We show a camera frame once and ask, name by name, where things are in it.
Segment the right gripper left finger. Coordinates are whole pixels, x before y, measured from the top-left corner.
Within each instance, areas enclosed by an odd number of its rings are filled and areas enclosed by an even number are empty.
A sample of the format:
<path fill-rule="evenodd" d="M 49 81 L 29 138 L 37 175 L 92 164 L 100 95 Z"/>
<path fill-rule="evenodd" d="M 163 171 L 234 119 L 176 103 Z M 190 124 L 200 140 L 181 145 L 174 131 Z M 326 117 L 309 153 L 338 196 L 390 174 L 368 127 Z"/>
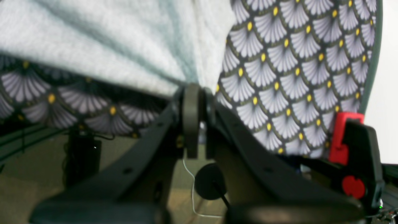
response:
<path fill-rule="evenodd" d="M 39 203 L 31 224 L 169 224 L 165 208 L 176 161 L 197 158 L 201 88 L 180 88 L 155 123 L 125 155 Z"/>

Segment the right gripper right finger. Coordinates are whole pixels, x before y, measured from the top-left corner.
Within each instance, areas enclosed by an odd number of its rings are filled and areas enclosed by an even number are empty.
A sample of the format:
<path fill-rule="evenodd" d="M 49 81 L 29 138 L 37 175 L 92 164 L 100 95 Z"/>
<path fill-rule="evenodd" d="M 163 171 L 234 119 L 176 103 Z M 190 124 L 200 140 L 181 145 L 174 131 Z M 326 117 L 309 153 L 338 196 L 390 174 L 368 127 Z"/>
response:
<path fill-rule="evenodd" d="M 364 211 L 342 194 L 306 180 L 268 152 L 204 89 L 206 157 L 220 168 L 229 197 L 224 224 L 363 224 Z"/>

